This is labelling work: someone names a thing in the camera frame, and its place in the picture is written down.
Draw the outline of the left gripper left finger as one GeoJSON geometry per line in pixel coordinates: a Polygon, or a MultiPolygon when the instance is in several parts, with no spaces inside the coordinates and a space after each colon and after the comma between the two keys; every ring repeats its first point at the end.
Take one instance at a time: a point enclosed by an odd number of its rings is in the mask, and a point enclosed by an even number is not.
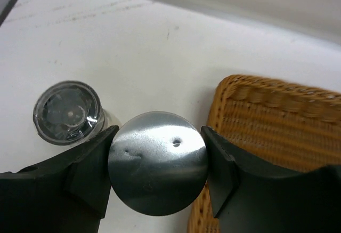
{"type": "Polygon", "coordinates": [[[118,126],[16,173],[1,173],[1,232],[98,232],[118,126]]]}

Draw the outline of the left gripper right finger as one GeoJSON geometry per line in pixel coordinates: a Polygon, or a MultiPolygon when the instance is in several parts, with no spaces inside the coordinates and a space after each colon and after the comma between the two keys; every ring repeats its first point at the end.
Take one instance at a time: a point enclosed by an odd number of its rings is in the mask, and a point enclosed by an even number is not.
{"type": "Polygon", "coordinates": [[[340,232],[340,166],[307,173],[269,163],[201,129],[221,232],[340,232]]]}

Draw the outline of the black-top salt grinder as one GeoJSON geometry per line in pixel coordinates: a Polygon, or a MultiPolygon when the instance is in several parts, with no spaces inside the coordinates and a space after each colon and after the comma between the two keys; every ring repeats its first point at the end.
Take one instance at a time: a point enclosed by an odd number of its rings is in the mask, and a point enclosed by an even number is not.
{"type": "Polygon", "coordinates": [[[119,119],[103,109],[96,91],[79,81],[63,81],[49,87],[33,109],[38,135],[56,146],[74,147],[109,126],[121,126],[119,119]]]}

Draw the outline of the silver-lid spice jar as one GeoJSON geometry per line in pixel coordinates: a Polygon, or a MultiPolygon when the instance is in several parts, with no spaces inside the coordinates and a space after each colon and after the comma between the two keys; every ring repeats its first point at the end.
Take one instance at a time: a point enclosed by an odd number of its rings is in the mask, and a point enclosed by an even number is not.
{"type": "Polygon", "coordinates": [[[171,215],[201,193],[208,175],[207,150],[185,118],[164,111],[143,113],[113,138],[108,173],[113,190],[129,208],[171,215]]]}

